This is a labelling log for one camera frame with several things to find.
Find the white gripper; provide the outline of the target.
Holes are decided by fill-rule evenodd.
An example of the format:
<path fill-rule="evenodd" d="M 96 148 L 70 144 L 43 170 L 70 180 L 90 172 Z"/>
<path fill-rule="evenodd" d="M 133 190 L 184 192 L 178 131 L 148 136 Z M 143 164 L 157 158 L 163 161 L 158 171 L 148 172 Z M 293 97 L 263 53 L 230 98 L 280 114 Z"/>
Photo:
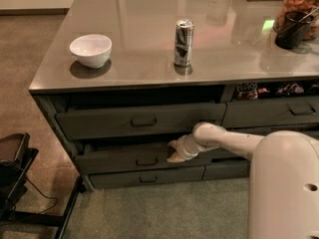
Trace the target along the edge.
<path fill-rule="evenodd" d="M 192 134 L 184 135 L 178 140 L 172 140 L 167 146 L 175 149 L 175 152 L 167 159 L 170 163 L 191 160 L 202 151 L 202 147 L 195 142 Z"/>

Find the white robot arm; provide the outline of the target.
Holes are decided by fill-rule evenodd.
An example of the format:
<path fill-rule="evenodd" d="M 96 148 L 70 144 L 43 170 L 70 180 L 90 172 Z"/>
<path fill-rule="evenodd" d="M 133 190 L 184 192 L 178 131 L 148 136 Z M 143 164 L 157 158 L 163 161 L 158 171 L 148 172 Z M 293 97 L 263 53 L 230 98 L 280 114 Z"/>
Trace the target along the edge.
<path fill-rule="evenodd" d="M 266 136 L 200 122 L 168 144 L 169 162 L 224 148 L 251 162 L 248 239 L 319 239 L 319 140 L 280 130 Z"/>

